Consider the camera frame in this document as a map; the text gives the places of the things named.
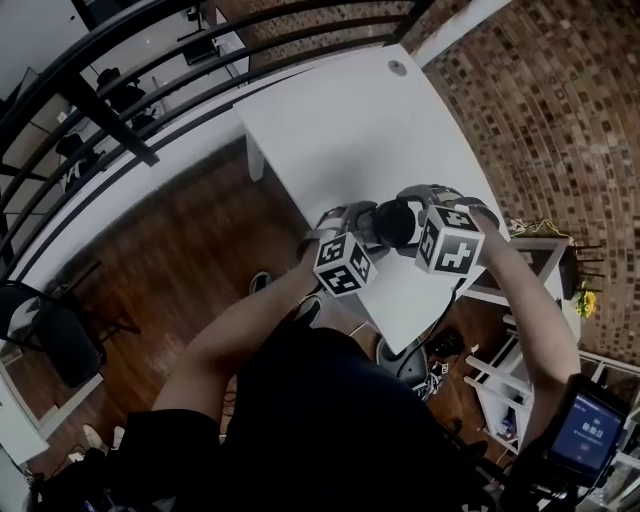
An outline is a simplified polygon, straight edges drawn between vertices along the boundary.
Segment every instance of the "black t-shirt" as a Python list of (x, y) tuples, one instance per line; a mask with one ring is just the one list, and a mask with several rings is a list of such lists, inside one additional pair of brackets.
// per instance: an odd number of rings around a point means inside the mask
[(192, 411), (132, 414), (108, 457), (113, 499), (136, 510), (494, 508), (412, 390), (330, 329), (281, 324), (238, 375), (222, 445), (218, 433)]

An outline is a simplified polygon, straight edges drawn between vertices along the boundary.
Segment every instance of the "brick wall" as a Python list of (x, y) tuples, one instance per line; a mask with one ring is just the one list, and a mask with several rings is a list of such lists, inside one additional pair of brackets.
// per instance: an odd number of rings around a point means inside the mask
[(631, 1), (514, 0), (424, 69), (505, 215), (551, 219), (602, 289), (583, 344), (640, 363), (640, 22)]

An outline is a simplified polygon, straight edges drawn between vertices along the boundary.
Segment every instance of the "black sleeve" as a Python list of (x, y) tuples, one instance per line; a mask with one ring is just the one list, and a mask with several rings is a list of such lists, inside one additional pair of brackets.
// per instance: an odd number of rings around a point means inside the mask
[(120, 449), (107, 457), (114, 502), (135, 506), (201, 493), (215, 479), (219, 433), (216, 421), (195, 411), (130, 414)]

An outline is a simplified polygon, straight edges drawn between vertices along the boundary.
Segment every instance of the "chair seat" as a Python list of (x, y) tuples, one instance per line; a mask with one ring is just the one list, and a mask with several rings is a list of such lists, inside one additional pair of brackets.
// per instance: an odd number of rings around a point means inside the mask
[(100, 354), (73, 311), (45, 305), (34, 319), (33, 328), (65, 385), (75, 388), (98, 373)]

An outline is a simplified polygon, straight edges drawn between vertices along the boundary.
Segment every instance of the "black and white checkered object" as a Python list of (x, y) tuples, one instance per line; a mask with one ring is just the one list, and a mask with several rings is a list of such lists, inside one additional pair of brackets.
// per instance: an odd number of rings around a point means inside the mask
[(352, 233), (322, 242), (313, 271), (334, 297), (358, 292), (377, 274), (369, 256)]
[(415, 263), (430, 274), (464, 277), (475, 266), (483, 240), (468, 213), (430, 206)]

